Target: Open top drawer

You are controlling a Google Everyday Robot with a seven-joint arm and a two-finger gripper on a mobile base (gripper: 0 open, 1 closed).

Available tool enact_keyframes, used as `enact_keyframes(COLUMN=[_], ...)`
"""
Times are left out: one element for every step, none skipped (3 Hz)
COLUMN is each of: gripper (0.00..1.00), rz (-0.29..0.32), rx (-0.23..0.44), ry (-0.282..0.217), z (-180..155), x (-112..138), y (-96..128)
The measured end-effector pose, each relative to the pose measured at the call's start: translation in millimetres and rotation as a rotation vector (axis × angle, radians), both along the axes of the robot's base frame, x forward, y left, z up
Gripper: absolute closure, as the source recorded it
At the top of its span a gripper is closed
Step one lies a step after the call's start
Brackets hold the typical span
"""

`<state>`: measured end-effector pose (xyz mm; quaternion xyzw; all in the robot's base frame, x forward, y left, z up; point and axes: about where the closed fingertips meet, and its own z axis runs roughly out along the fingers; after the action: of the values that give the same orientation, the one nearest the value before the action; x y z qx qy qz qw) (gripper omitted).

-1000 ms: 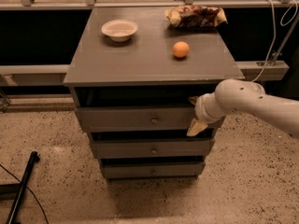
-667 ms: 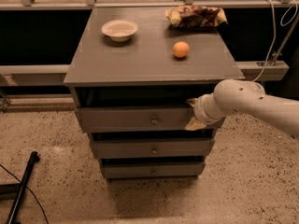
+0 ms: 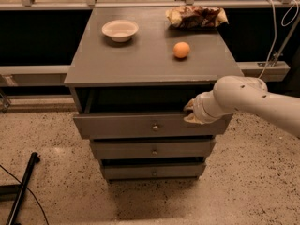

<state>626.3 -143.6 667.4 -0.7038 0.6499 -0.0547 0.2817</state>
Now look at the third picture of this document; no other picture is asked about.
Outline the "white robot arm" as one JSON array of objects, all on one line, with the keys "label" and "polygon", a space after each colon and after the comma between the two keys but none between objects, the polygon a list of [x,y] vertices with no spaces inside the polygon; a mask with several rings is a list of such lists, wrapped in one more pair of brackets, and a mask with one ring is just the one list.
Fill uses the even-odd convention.
[{"label": "white robot arm", "polygon": [[300,137],[300,98],[270,93],[259,78],[225,76],[213,90],[203,92],[184,107],[188,123],[211,124],[237,111],[255,114],[265,121]]}]

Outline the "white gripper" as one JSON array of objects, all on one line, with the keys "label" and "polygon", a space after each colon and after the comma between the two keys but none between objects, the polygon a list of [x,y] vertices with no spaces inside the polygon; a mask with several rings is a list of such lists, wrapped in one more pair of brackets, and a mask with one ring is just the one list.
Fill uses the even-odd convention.
[{"label": "white gripper", "polygon": [[212,91],[203,92],[191,99],[184,107],[184,111],[193,111],[184,118],[187,123],[191,124],[210,124],[227,113],[218,104]]}]

